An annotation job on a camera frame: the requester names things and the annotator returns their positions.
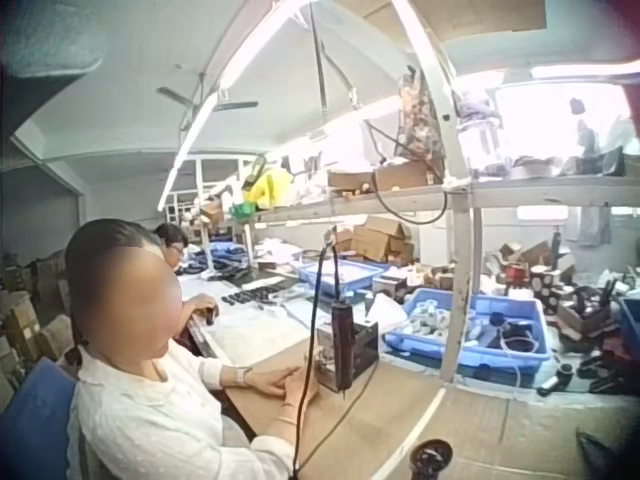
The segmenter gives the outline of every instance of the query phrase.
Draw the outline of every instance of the bracelet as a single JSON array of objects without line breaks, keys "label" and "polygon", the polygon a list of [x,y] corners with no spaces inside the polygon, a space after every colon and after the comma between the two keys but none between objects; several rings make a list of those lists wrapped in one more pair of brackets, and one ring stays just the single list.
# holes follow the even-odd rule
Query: bracelet
[{"label": "bracelet", "polygon": [[289,425],[293,425],[294,427],[298,426],[298,423],[295,420],[291,420],[287,417],[278,417],[276,420],[280,420],[281,422],[288,423]]}]

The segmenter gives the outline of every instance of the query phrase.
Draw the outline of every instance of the ceiling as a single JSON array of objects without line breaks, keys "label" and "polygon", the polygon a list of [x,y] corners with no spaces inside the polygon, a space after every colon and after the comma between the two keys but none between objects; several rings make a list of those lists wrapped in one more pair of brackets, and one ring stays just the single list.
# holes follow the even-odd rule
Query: ceiling
[{"label": "ceiling", "polygon": [[[185,112],[155,89],[167,86],[191,97],[197,72],[203,70],[208,73],[207,85],[212,84],[225,55],[233,53],[250,31],[248,25],[255,25],[270,6],[270,0],[65,2],[82,5],[95,15],[106,40],[106,55],[98,69],[51,99],[31,122],[42,137],[42,159],[65,163],[89,185],[168,172]],[[395,93],[397,78],[409,61],[406,42],[394,43],[393,35],[385,35],[363,18],[372,2],[387,3],[338,2],[351,10],[331,0],[314,4],[327,50],[358,87],[364,104]],[[445,42],[458,72],[639,56],[635,39],[604,2],[547,0],[546,5],[546,30]],[[221,38],[226,43],[217,48]],[[336,75],[327,69],[325,75],[331,118],[345,113],[349,102]],[[258,100],[260,105],[212,115],[195,150],[268,151],[320,126],[310,32],[288,20],[229,94],[231,100]]]}]

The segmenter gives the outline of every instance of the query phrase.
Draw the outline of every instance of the green object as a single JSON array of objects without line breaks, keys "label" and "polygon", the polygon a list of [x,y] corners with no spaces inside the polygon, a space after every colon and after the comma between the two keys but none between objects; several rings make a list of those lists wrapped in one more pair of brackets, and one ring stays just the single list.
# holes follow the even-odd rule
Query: green object
[{"label": "green object", "polygon": [[256,204],[253,202],[242,202],[239,205],[231,207],[229,213],[235,220],[248,220],[256,213]]}]

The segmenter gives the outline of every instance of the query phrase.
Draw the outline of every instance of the dark hair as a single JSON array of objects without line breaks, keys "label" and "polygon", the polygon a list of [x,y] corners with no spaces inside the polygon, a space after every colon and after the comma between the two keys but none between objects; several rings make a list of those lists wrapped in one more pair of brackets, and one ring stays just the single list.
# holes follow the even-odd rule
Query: dark hair
[{"label": "dark hair", "polygon": [[160,247],[160,241],[142,225],[125,220],[93,220],[81,226],[69,240],[64,253],[71,300],[71,326],[74,348],[66,359],[71,365],[80,364],[78,345],[86,344],[82,338],[77,313],[92,305],[104,278],[104,255],[119,247],[142,247],[145,243]]},{"label": "dark hair", "polygon": [[158,235],[166,247],[174,243],[182,243],[185,247],[189,245],[189,237],[179,226],[173,223],[163,223],[156,228],[153,233]]}]

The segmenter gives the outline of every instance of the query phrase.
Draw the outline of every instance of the white blouse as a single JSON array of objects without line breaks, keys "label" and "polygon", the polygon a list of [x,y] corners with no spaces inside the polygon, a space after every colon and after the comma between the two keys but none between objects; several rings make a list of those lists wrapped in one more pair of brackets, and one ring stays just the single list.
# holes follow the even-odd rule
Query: white blouse
[{"label": "white blouse", "polygon": [[287,479],[291,474],[294,449],[288,442],[263,435],[249,444],[221,415],[208,391],[220,389],[219,360],[195,357],[170,340],[158,360],[167,381],[153,382],[81,351],[68,426],[69,479],[89,480],[80,465],[83,441],[121,480]]}]

